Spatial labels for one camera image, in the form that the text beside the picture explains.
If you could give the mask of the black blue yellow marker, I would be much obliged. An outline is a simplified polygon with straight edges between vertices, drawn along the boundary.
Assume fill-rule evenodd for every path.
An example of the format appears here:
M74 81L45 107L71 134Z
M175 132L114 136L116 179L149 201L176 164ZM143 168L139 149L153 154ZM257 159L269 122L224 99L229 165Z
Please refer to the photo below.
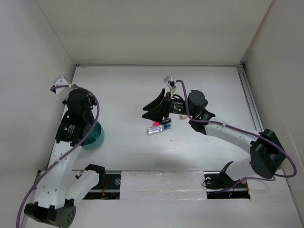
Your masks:
M165 120L163 120L163 121L161 122L161 124L169 124L169 123L171 123L171 119L170 119L170 118L165 119Z

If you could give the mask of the teal plastic cup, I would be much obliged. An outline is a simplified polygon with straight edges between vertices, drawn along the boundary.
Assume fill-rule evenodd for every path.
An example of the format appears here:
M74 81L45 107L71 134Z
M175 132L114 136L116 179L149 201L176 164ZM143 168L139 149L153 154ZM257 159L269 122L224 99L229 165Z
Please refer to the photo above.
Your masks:
M105 132L102 126L97 122L90 135L84 141L83 148L85 150L95 150L99 148L104 141L104 136Z

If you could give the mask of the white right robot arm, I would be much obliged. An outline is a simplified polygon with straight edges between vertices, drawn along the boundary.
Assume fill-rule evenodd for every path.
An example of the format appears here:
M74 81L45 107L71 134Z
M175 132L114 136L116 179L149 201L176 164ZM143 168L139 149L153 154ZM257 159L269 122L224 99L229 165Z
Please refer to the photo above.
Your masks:
M258 175L270 180L286 159L281 152L276 134L266 129L263 132L247 134L234 131L224 125L217 125L220 119L206 109L208 101L199 90L192 90L187 100L164 89L152 102L147 104L142 115L144 119L161 122L170 114L190 114L190 126L196 132L220 138L233 144L249 154L250 157L241 161L230 161L220 171L207 172L204 184L208 189L218 190L233 187L245 177Z

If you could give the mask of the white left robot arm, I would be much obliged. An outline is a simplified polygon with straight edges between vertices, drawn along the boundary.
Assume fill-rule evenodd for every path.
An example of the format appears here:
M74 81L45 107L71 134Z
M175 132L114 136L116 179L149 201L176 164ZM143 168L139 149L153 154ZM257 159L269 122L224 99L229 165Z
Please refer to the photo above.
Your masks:
M93 188L105 185L105 168L89 164L74 183L70 183L72 168L82 149L94 150L104 141L104 130L94 115L99 108L97 98L88 90L72 85L63 101L67 110L55 137L51 165L39 177L42 190L36 200L26 204L24 214L31 219L58 228L71 226L76 205Z

